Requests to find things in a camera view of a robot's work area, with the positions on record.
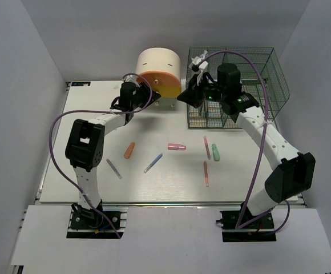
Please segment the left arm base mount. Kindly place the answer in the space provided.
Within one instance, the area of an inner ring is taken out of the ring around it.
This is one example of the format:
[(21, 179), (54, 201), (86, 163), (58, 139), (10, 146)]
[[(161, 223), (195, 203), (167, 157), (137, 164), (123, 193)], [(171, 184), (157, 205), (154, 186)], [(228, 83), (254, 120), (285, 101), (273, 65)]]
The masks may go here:
[[(123, 236), (126, 227), (126, 211), (105, 211), (106, 216), (112, 221), (117, 233)], [(102, 216), (96, 220), (85, 218), (75, 211), (71, 211), (70, 221), (66, 234), (67, 239), (115, 239), (118, 236), (109, 222)]]

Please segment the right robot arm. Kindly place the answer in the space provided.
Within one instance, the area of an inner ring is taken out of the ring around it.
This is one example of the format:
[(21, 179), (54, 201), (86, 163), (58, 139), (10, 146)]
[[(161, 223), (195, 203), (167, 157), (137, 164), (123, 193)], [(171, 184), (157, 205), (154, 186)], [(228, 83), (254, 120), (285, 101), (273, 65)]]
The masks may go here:
[(217, 79), (207, 72), (207, 62), (191, 65), (194, 72), (188, 87), (177, 99), (194, 108), (205, 100), (217, 102), (222, 111), (259, 145), (272, 173), (264, 187), (242, 204), (241, 222), (249, 228), (261, 221), (261, 214), (312, 186), (316, 160), (293, 147), (271, 124), (253, 95), (243, 91), (241, 72), (236, 65), (223, 63)]

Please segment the round drawer storage box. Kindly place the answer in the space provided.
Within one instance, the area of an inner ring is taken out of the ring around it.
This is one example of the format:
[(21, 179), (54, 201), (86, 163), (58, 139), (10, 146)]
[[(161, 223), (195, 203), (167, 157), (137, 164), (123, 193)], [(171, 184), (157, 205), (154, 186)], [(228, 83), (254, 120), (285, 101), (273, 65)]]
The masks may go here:
[(159, 107), (174, 108), (181, 93), (181, 61), (177, 53), (170, 49), (154, 47), (140, 53), (136, 73), (138, 82), (146, 79), (152, 90), (161, 97), (155, 102)]

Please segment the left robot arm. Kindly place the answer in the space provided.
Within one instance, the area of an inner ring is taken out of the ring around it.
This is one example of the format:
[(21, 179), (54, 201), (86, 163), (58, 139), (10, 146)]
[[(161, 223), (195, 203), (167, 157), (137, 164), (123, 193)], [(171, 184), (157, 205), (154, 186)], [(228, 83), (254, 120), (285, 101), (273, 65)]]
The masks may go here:
[(103, 159), (104, 139), (113, 130), (127, 125), (138, 108), (146, 108), (161, 98), (143, 82), (124, 82), (112, 102), (110, 112), (90, 120), (77, 119), (72, 125), (65, 156), (74, 169), (80, 187), (79, 210), (92, 228), (103, 223), (102, 199), (98, 190), (97, 166)]

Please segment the white paper booklet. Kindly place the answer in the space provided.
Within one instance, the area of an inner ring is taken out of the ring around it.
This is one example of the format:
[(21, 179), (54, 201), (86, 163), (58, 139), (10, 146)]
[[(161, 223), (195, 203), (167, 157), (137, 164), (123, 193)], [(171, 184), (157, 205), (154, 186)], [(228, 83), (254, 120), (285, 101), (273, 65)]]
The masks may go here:
[(204, 61), (204, 59), (207, 57), (207, 55), (208, 55), (208, 51), (204, 50), (201, 55), (191, 58), (191, 62), (188, 67), (193, 72), (206, 71), (208, 68), (208, 62)]

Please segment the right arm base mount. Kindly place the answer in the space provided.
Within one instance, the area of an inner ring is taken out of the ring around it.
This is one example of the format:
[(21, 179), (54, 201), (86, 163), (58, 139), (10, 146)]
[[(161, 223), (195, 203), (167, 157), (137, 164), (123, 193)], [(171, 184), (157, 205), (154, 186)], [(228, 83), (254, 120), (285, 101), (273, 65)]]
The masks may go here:
[(271, 213), (261, 217), (243, 228), (236, 229), (239, 211), (220, 211), (220, 218), (215, 221), (221, 228), (224, 243), (261, 243), (275, 242), (275, 224)]

